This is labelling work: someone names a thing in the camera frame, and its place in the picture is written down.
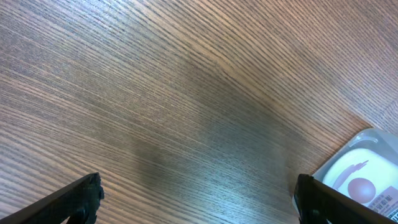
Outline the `small clear white bottle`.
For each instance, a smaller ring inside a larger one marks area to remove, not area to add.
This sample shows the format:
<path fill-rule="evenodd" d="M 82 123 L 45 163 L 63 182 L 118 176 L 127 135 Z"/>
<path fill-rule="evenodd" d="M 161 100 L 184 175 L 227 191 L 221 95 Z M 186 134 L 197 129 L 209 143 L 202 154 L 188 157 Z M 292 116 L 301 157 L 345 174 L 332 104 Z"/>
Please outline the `small clear white bottle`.
<path fill-rule="evenodd" d="M 353 149 L 328 170 L 323 183 L 397 221 L 397 165 L 365 148 Z"/>

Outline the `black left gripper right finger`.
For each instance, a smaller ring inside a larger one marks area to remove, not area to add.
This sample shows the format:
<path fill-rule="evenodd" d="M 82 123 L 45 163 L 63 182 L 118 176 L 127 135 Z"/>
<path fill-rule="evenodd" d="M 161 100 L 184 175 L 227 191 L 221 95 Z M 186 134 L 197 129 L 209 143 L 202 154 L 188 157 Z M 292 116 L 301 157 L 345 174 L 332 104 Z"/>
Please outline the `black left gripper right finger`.
<path fill-rule="evenodd" d="M 294 201 L 300 224 L 395 224 L 308 174 L 298 176 Z"/>

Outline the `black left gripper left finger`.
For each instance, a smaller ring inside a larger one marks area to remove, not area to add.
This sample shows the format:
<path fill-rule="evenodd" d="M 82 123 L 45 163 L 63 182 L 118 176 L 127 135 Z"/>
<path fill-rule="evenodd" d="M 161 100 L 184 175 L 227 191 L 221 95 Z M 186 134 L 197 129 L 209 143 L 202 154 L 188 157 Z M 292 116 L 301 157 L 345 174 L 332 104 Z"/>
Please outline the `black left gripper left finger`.
<path fill-rule="evenodd" d="M 99 173 L 88 174 L 1 219 L 1 224 L 94 224 L 104 199 Z"/>

